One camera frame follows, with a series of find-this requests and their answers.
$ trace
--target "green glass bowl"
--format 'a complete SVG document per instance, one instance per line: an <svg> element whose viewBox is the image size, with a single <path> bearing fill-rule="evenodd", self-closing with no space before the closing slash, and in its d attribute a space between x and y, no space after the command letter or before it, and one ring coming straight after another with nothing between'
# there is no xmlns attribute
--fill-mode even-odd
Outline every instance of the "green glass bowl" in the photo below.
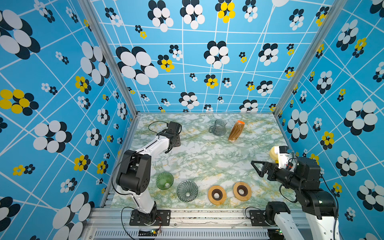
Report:
<svg viewBox="0 0 384 240"><path fill-rule="evenodd" d="M190 180L182 181L177 187L177 196L183 202L193 201L198 193L199 189L196 183Z"/></svg>
<svg viewBox="0 0 384 240"><path fill-rule="evenodd" d="M169 172L160 173L156 178L156 186L160 190L166 190L173 184L173 176Z"/></svg>

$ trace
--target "green marble surface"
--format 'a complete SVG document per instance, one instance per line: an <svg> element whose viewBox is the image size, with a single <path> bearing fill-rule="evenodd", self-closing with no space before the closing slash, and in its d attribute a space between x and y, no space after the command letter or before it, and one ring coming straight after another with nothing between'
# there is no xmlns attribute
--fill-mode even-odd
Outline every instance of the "green marble surface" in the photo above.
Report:
<svg viewBox="0 0 384 240"><path fill-rule="evenodd" d="M208 129L215 120L227 122L227 133L218 137ZM229 133L237 120L245 122L240 137L228 141ZM286 145L284 137L272 114L142 114L131 149L138 149L154 139L148 125L154 121L175 121L182 125L181 146L168 154L161 153L152 158L151 181L148 190L158 208L265 208L269 201L284 201L290 208L300 208L279 193L280 183L260 178L250 162L270 161L269 151L273 146ZM151 129L159 132L166 127L157 122ZM162 172L170 172L174 177L173 186L167 190L156 187L156 177ZM176 194L177 185L184 180L192 180L199 187L197 198L182 202ZM245 202L233 194L236 182L246 182L252 189L252 197ZM222 205L214 205L208 199L208 190L213 185L222 186L227 199ZM294 200L292 190L282 188L284 196ZM131 197L115 194L111 207L135 207Z"/></svg>

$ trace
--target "ribbed glass bowl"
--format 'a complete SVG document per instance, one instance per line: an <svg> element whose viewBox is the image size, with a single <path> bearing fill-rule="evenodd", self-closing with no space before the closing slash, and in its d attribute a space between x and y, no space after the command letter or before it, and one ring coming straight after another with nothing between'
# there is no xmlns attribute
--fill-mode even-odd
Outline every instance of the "ribbed glass bowl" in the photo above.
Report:
<svg viewBox="0 0 384 240"><path fill-rule="evenodd" d="M185 180L177 186L177 196L183 202L193 201L198 193L199 189L193 181Z"/></svg>
<svg viewBox="0 0 384 240"><path fill-rule="evenodd" d="M173 176L169 172L160 173L156 178L156 186L160 190L166 190L173 184Z"/></svg>

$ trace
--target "patterned wallpaper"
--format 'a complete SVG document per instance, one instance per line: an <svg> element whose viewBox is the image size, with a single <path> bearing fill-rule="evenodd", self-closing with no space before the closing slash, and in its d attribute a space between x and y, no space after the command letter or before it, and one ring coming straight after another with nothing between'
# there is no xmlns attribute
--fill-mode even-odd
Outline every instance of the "patterned wallpaper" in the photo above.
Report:
<svg viewBox="0 0 384 240"><path fill-rule="evenodd" d="M92 0L141 112L271 112L333 0Z"/></svg>
<svg viewBox="0 0 384 240"><path fill-rule="evenodd" d="M0 239L77 239L130 125L77 1L0 8Z"/></svg>
<svg viewBox="0 0 384 240"><path fill-rule="evenodd" d="M347 1L278 113L296 155L320 165L338 199L344 239L384 237L382 4Z"/></svg>

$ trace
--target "glass bowl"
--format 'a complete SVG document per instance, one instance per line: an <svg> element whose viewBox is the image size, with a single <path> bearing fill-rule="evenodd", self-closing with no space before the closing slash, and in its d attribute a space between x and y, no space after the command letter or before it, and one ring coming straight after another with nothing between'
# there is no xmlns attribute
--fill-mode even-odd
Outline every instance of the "glass bowl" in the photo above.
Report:
<svg viewBox="0 0 384 240"><path fill-rule="evenodd" d="M173 176L169 172L160 173L156 178L156 186L160 190L166 190L173 184Z"/></svg>
<svg viewBox="0 0 384 240"><path fill-rule="evenodd" d="M193 181L185 180L177 186L177 196L183 202L193 201L198 193L199 189Z"/></svg>

